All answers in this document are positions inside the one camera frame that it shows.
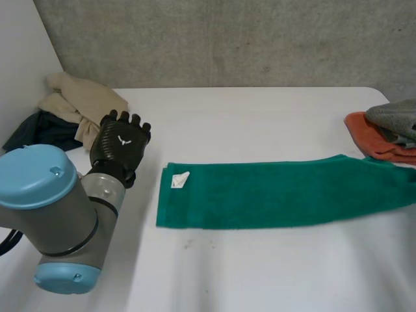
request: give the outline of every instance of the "white tag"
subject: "white tag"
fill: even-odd
[[[185,185],[185,182],[188,179],[188,176],[190,175],[189,171],[186,171],[182,174],[174,174],[172,176],[172,185],[171,189],[182,189],[183,185]]]

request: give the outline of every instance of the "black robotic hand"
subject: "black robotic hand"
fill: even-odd
[[[150,141],[150,124],[140,126],[140,117],[122,112],[117,120],[117,111],[112,110],[101,121],[101,129],[92,144],[90,173],[100,172],[115,177],[129,189],[133,186],[135,170],[140,164],[144,149]]]

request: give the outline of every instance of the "white table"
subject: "white table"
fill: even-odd
[[[82,296],[37,289],[31,280],[39,256],[25,240],[0,258],[1,311],[416,311],[416,212],[410,208],[295,229],[155,227],[167,162],[306,161],[340,153],[362,158],[343,119],[387,103],[379,91],[117,92],[152,125],[152,140],[127,193],[99,284]],[[79,171],[88,171],[83,149],[68,154]]]

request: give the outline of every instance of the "logo on robotic hand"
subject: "logo on robotic hand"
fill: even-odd
[[[125,141],[120,137],[120,135],[118,135],[117,137],[118,137],[118,140],[122,143],[123,146],[131,143],[131,140],[130,141]]]

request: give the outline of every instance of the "concrete wall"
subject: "concrete wall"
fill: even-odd
[[[415,0],[35,0],[64,69],[117,88],[370,86],[416,97]]]

